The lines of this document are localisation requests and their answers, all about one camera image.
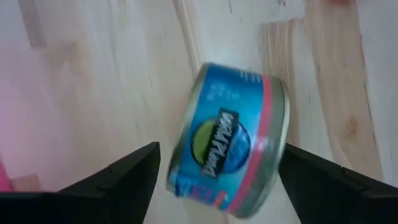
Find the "pink object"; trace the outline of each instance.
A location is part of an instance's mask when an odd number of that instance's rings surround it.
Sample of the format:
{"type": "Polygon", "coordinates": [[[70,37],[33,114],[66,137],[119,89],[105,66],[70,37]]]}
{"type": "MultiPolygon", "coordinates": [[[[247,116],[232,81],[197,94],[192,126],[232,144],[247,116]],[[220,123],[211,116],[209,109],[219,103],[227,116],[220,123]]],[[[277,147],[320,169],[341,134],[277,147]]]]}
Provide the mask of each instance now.
{"type": "Polygon", "coordinates": [[[6,170],[0,160],[0,192],[12,191],[11,183],[8,179],[6,170]]]}

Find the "wooden surface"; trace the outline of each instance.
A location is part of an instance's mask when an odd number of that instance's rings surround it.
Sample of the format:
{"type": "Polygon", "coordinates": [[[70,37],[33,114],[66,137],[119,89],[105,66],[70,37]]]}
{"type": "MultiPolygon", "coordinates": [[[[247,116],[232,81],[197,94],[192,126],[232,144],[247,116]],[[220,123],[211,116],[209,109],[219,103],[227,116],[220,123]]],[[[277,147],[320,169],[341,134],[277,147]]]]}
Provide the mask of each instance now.
{"type": "Polygon", "coordinates": [[[290,142],[398,186],[397,6],[0,1],[0,154],[7,173],[20,189],[59,190],[160,141],[145,223],[300,223],[280,179],[246,221],[165,190],[188,93],[201,63],[212,61],[284,79],[293,103],[290,142]]]}

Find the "tuna can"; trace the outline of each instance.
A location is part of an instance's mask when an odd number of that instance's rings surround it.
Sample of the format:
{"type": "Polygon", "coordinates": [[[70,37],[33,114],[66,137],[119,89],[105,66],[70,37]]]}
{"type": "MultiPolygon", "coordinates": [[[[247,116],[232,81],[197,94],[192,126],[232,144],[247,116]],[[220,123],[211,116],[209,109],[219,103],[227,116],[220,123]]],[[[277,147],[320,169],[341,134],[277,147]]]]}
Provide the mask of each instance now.
{"type": "Polygon", "coordinates": [[[237,218],[264,203],[282,159],[290,106],[276,77],[202,66],[167,175],[167,190],[237,218]]]}

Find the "red stripe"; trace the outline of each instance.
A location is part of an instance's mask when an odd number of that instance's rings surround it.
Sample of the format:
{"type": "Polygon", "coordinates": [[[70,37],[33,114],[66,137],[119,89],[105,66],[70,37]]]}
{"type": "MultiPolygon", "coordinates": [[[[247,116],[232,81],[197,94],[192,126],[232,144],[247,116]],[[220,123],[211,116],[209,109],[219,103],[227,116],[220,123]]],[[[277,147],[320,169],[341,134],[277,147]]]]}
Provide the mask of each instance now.
{"type": "Polygon", "coordinates": [[[227,208],[227,211],[235,211],[246,198],[246,194],[250,191],[254,177],[256,176],[257,169],[262,159],[262,154],[268,141],[268,131],[271,121],[272,113],[272,87],[271,79],[269,77],[262,77],[263,94],[262,97],[262,108],[260,115],[259,127],[256,135],[256,142],[254,144],[254,150],[250,158],[249,166],[246,171],[243,181],[235,194],[235,198],[232,200],[227,208]]]}

